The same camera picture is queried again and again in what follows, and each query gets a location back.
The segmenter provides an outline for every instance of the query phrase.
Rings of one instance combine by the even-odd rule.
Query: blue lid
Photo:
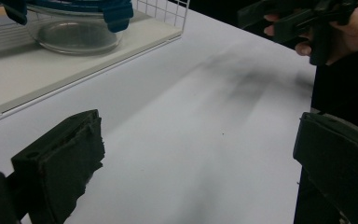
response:
[[[103,13],[108,29],[115,33],[127,29],[133,17],[131,0],[0,0],[7,15],[19,24],[27,23],[26,5],[34,5],[62,11]]]

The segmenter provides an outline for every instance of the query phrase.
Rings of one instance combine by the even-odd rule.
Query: hand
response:
[[[279,15],[265,16],[267,21],[277,21]],[[335,28],[332,39],[332,49],[327,64],[332,64],[339,59],[358,51],[358,8],[351,14],[350,22],[347,25],[338,25],[336,21],[330,22],[330,25]],[[273,25],[266,27],[264,30],[266,35],[274,35]],[[296,45],[295,50],[297,54],[302,56],[310,56],[312,51],[310,41],[312,41],[311,31],[303,34],[309,41],[302,42]]]

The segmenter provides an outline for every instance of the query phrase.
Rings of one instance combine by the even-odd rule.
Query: white tabletop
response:
[[[189,11],[181,39],[1,119],[0,171],[98,109],[103,168],[65,223],[292,223],[313,75],[292,50]]]

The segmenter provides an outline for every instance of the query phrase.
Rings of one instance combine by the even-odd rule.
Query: glass bowl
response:
[[[122,37],[122,32],[108,30],[103,13],[27,8],[27,30],[46,49],[66,54],[99,54],[114,49]]]

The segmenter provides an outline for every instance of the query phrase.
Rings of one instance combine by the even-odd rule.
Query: white surface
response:
[[[16,46],[0,51],[0,114],[181,33],[179,28],[138,12],[123,32],[118,47],[103,55],[58,54],[37,46],[32,40],[22,49]],[[7,39],[3,44],[9,44],[9,41]]]
[[[292,151],[314,68],[193,11],[187,19],[178,41],[1,119],[0,171],[63,119],[96,108],[103,168],[65,223],[293,223]]]

